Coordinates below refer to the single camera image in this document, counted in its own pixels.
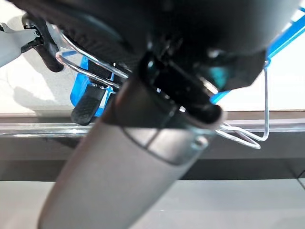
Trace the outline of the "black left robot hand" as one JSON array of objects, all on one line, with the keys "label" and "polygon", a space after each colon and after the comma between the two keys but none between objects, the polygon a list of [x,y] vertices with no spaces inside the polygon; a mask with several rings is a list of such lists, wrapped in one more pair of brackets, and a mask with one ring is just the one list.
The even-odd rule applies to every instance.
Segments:
[{"label": "black left robot hand", "polygon": [[297,0],[16,0],[125,82],[49,194],[40,229],[127,229],[221,127],[210,97],[249,86]]}]

